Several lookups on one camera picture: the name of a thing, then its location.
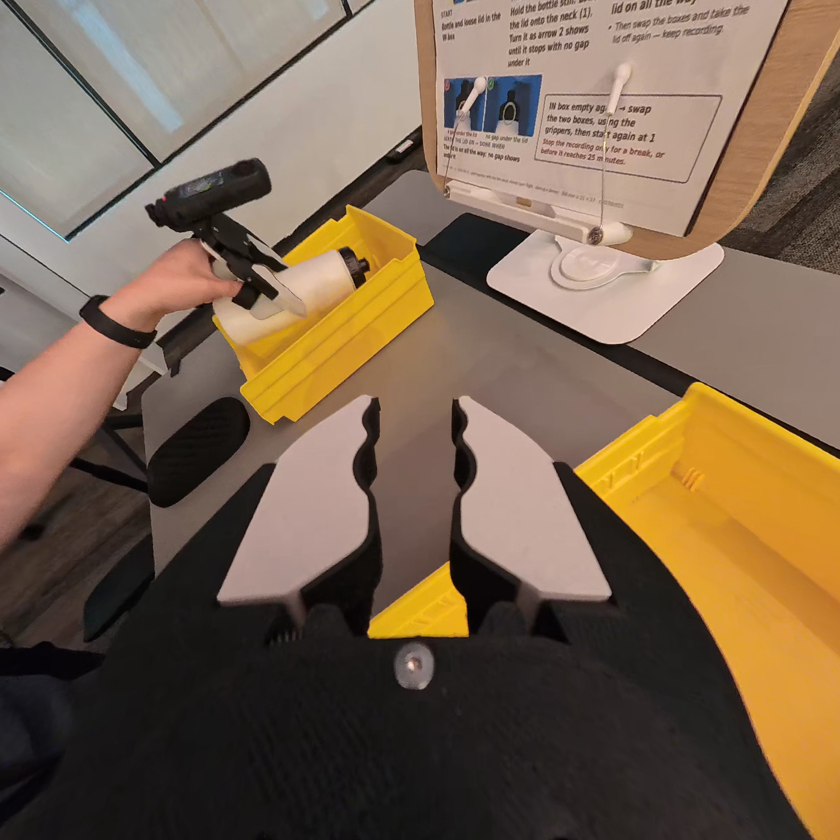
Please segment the person's left hand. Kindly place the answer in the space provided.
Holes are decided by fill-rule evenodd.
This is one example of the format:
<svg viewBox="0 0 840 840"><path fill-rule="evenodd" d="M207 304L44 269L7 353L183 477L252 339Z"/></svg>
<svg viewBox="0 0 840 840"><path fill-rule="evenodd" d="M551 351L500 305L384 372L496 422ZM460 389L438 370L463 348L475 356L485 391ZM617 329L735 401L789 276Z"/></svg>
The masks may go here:
<svg viewBox="0 0 840 840"><path fill-rule="evenodd" d="M216 299L234 298L241 287L237 279L216 277L202 244L185 239L103 302L101 310L123 327L150 333L164 317Z"/></svg>

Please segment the white plastic bottle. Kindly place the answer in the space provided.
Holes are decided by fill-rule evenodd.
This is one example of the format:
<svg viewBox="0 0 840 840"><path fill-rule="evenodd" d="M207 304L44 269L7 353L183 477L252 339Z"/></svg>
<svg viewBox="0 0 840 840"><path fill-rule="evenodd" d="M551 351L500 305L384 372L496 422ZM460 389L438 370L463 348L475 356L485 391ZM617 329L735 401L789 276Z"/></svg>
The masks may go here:
<svg viewBox="0 0 840 840"><path fill-rule="evenodd" d="M333 249L307 259L285 270L274 271L278 279L308 305L306 318L295 318L282 311L266 320L258 320L259 278L254 264L255 280L244 281L245 305L230 297L213 303L219 328L235 344L247 345L293 327L309 327L352 295L354 288L338 250Z"/></svg>

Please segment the person's left forearm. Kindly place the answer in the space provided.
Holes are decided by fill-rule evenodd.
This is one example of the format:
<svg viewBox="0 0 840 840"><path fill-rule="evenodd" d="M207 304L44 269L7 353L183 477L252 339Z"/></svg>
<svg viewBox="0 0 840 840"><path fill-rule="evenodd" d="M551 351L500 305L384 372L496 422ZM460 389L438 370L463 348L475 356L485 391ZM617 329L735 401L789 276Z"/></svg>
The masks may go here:
<svg viewBox="0 0 840 840"><path fill-rule="evenodd" d="M2 549L100 427L139 356L79 322L2 385Z"/></svg>

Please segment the large glass window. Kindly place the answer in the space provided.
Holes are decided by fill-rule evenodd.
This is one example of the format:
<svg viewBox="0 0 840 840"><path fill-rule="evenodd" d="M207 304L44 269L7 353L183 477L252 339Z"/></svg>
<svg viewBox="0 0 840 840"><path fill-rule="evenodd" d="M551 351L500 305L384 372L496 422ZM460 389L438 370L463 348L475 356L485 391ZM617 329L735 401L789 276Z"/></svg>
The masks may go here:
<svg viewBox="0 0 840 840"><path fill-rule="evenodd" d="M2 1L2 197L73 238L367 4Z"/></svg>

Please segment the black wristband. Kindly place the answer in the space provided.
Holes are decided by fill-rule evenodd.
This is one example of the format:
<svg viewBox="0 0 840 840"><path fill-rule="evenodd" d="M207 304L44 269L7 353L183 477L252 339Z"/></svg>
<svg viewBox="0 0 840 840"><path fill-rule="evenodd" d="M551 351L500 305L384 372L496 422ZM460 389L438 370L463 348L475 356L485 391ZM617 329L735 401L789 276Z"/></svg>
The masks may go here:
<svg viewBox="0 0 840 840"><path fill-rule="evenodd" d="M105 295L90 297L79 309L80 319L96 333L121 346L138 351L150 347L156 341L157 332L131 329L110 318L101 310L102 303L108 299Z"/></svg>

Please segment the white paper sign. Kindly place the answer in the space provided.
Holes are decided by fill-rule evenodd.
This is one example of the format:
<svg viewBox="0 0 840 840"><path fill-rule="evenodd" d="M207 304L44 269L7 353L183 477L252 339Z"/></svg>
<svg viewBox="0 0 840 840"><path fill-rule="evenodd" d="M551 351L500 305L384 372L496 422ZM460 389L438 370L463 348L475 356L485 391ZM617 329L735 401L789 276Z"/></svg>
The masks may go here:
<svg viewBox="0 0 840 840"><path fill-rule="evenodd" d="M433 2L437 173L684 236L787 6ZM633 74L609 117L623 62ZM476 77L486 91L455 125Z"/></svg>

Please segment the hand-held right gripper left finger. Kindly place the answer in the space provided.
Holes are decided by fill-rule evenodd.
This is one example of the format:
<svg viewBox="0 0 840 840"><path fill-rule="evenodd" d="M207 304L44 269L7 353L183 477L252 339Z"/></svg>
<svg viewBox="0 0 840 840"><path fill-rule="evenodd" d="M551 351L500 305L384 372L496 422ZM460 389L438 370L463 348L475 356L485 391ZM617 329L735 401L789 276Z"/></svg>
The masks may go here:
<svg viewBox="0 0 840 840"><path fill-rule="evenodd" d="M277 460L217 601L281 604L302 628L311 609L335 606L367 634L382 578L377 475L378 398L362 395L310 428Z"/></svg>

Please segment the white stand base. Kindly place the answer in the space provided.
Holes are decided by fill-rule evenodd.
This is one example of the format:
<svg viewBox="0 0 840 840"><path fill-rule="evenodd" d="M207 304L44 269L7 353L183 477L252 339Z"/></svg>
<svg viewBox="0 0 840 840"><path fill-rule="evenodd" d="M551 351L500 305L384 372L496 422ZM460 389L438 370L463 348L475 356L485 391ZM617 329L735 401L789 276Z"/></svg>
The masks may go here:
<svg viewBox="0 0 840 840"><path fill-rule="evenodd" d="M538 231L489 270L487 284L586 338L622 344L639 338L723 258L719 244L656 261Z"/></svg>

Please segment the instruction sheet on stand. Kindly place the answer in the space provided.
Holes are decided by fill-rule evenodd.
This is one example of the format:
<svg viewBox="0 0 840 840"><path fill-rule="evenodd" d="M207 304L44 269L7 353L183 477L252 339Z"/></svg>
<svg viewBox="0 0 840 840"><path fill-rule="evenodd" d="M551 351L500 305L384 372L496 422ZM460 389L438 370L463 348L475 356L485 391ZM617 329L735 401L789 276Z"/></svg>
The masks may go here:
<svg viewBox="0 0 840 840"><path fill-rule="evenodd" d="M432 2L415 1L414 14L423 149L433 184L443 193L451 179L437 173L437 129L443 118L434 101ZM839 2L789 2L691 230L685 237L676 237L629 226L633 236L615 247L645 259L677 259L717 243L738 226L762 195L838 46Z"/></svg>

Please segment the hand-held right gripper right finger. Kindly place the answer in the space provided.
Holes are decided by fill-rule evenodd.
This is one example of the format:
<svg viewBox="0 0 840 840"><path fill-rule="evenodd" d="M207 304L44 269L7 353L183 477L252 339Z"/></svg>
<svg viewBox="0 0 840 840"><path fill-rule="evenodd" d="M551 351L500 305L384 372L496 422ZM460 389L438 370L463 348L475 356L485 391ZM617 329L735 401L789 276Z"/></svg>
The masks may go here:
<svg viewBox="0 0 840 840"><path fill-rule="evenodd" d="M454 399L451 417L450 577L469 635L500 605L531 631L547 605L608 604L613 590L552 457L470 396Z"/></svg>

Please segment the metal stand bracket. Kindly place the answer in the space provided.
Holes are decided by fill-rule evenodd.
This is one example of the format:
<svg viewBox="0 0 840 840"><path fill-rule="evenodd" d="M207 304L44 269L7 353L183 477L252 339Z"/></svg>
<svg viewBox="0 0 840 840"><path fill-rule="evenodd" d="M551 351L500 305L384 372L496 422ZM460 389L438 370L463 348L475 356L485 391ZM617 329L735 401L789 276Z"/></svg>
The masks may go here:
<svg viewBox="0 0 840 840"><path fill-rule="evenodd" d="M603 222L592 215L457 180L446 183L443 195L450 201L549 233L560 251L553 259L550 275L556 285L567 290L596 289L618 277L647 274L659 267L654 259L615 249L633 236L633 230L623 223Z"/></svg>

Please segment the yellow plastic bin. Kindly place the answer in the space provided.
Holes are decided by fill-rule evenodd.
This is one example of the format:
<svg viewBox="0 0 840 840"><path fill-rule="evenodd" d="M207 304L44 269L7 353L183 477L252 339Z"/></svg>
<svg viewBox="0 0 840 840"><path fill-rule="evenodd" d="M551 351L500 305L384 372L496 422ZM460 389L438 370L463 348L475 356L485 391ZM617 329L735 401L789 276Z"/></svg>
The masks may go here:
<svg viewBox="0 0 840 840"><path fill-rule="evenodd" d="M236 355L240 394L269 424L296 422L434 305L415 237L355 206L320 226L284 259L296 266L348 246L371 263L360 289L316 318L238 343L214 312Z"/></svg>
<svg viewBox="0 0 840 840"><path fill-rule="evenodd" d="M838 458L703 384L572 468L612 588L469 635L448 562L372 621L420 637L430 733L388 837L838 838Z"/></svg>

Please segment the black bottle lid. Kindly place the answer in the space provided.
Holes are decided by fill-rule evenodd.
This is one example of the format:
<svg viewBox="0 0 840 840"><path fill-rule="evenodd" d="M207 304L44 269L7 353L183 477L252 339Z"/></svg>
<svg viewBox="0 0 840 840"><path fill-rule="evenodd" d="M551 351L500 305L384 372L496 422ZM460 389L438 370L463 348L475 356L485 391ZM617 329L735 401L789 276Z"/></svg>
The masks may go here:
<svg viewBox="0 0 840 840"><path fill-rule="evenodd" d="M371 272L371 264L364 257L358 257L352 248L344 246L338 249L354 288L360 288L367 280L367 274Z"/></svg>

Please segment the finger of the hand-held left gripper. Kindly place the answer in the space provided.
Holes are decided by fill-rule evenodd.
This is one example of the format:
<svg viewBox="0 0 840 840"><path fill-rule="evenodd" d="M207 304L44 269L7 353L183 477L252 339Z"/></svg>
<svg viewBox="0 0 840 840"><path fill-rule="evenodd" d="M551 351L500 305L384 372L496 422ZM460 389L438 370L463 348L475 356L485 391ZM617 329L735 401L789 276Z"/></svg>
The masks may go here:
<svg viewBox="0 0 840 840"><path fill-rule="evenodd" d="M280 282L273 270L267 266L259 266L258 278L258 320L266 320L280 312L287 312L299 319L307 317L306 302Z"/></svg>
<svg viewBox="0 0 840 840"><path fill-rule="evenodd" d="M289 265L267 243L254 235L247 235L246 244L253 262L266 266L270 270L286 270Z"/></svg>

